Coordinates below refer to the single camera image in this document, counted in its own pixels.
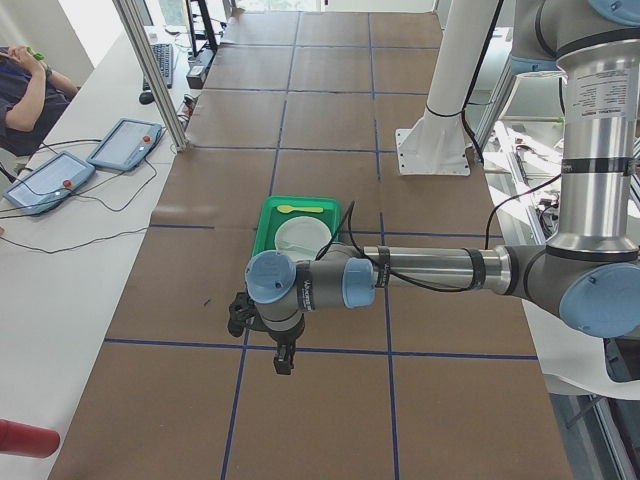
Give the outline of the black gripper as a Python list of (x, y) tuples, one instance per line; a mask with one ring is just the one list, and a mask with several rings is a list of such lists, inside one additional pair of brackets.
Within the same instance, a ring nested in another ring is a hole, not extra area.
[(278, 375), (291, 375), (294, 369), (295, 344), (305, 329), (303, 314), (293, 314), (287, 319), (276, 321), (262, 319), (269, 335), (277, 343), (273, 358), (274, 369)]

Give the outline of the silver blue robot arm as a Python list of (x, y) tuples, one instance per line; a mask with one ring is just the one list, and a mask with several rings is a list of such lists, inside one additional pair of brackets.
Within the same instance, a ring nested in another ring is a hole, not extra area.
[(295, 262), (268, 250), (245, 270), (229, 333), (268, 334), (274, 368), (290, 374), (307, 312), (372, 304), (391, 280), (442, 293), (489, 289), (536, 304), (597, 338), (639, 325), (639, 249), (626, 235), (639, 101), (635, 1), (520, 1), (512, 59), (518, 70), (567, 77), (556, 232), (542, 246), (361, 248), (327, 244)]

